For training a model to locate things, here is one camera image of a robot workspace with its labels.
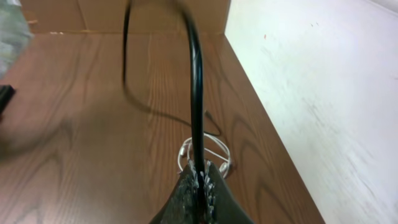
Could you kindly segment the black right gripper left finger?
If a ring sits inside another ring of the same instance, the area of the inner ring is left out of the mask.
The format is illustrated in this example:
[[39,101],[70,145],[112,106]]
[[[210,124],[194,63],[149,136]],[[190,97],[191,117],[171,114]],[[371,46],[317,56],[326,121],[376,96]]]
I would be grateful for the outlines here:
[[195,167],[192,164],[186,165],[170,197],[149,223],[198,223],[197,189],[198,178]]

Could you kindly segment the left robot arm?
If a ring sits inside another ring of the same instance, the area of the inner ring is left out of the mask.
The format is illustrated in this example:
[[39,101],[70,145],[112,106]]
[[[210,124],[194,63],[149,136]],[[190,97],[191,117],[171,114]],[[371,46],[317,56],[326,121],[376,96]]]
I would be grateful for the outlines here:
[[19,0],[1,0],[1,79],[33,38]]

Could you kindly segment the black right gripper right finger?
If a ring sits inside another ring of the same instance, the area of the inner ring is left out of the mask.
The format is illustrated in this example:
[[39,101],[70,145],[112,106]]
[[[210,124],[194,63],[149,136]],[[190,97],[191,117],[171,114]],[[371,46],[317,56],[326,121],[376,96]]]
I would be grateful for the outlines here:
[[206,223],[254,223],[234,199],[219,169],[211,161],[207,161],[206,163],[204,191],[206,199]]

